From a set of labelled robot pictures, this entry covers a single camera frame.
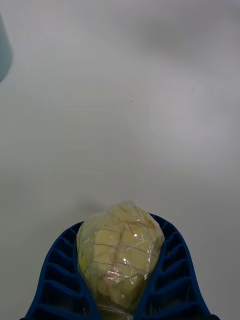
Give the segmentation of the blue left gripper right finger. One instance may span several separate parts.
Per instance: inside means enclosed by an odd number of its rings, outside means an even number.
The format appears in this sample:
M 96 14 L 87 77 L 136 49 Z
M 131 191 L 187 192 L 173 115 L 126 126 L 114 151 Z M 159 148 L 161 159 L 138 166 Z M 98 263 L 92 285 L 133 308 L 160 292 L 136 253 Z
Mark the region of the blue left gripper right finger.
M 197 319 L 210 315 L 202 297 L 194 265 L 177 228 L 152 216 L 164 234 L 164 243 L 152 276 L 133 318 L 135 320 Z

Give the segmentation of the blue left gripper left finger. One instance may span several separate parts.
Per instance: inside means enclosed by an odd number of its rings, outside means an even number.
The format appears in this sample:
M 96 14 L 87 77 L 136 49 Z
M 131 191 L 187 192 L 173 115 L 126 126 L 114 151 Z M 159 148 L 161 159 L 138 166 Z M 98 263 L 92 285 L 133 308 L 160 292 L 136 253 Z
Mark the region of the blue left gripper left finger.
M 77 266 L 81 222 L 66 229 L 43 262 L 26 320 L 99 320 L 97 305 Z

